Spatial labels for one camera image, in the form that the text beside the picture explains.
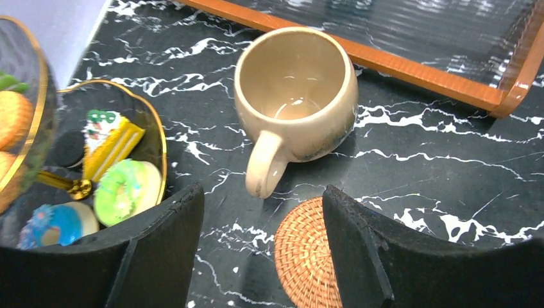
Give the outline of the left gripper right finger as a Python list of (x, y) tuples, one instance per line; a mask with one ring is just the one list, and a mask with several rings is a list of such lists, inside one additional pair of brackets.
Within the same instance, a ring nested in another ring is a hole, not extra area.
[(491, 250), (413, 230), (328, 185), (323, 219), (344, 307), (542, 307), (543, 238)]

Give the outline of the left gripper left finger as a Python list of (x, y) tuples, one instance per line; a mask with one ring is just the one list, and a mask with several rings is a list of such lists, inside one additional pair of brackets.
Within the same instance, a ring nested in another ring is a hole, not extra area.
[(184, 307), (205, 211), (199, 183), (69, 246), (1, 248), (2, 307)]

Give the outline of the woven coaster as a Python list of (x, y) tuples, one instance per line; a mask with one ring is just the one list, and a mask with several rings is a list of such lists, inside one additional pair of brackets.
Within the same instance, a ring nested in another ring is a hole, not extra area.
[(322, 198), (301, 202), (275, 234), (279, 281), (297, 307), (342, 307), (323, 219)]

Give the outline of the yellow frosted donut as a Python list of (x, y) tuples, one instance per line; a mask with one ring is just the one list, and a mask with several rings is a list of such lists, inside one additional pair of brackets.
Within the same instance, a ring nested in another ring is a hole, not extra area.
[(110, 227), (154, 207), (160, 199), (162, 175), (150, 162), (124, 159), (101, 177), (94, 192), (94, 212)]

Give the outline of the blue white donut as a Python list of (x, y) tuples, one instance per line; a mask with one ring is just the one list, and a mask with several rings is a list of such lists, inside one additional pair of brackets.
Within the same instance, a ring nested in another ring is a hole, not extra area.
[(22, 228), (17, 247), (29, 250), (55, 244), (67, 246), (98, 231), (94, 211), (84, 203), (43, 204)]

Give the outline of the yellow layered cake slice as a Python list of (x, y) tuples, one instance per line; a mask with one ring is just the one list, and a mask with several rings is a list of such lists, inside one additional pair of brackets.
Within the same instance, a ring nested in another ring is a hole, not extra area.
[(86, 120), (83, 178), (97, 183), (111, 165), (128, 157), (146, 131), (113, 110), (89, 110)]

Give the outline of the yellow biscuit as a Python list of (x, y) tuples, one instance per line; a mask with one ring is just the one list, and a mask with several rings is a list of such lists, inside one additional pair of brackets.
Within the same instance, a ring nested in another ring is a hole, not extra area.
[(1, 91), (1, 150), (13, 148), (28, 132), (33, 106), (21, 93)]
[(22, 171), (17, 167), (12, 170), (15, 161), (14, 154), (1, 152), (1, 213), (20, 195)]

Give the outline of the black cookie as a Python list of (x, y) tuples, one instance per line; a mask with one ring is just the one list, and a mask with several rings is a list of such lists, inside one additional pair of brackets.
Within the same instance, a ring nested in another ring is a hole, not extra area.
[(85, 137), (81, 131), (70, 130), (61, 135), (52, 150), (56, 165), (72, 171), (81, 171), (85, 156)]

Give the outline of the green triangular cake slice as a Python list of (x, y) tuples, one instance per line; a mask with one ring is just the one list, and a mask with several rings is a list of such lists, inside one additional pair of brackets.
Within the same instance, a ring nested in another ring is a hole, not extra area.
[(30, 86), (27, 83), (3, 71), (0, 72), (0, 91), (7, 90), (24, 94), (29, 88)]

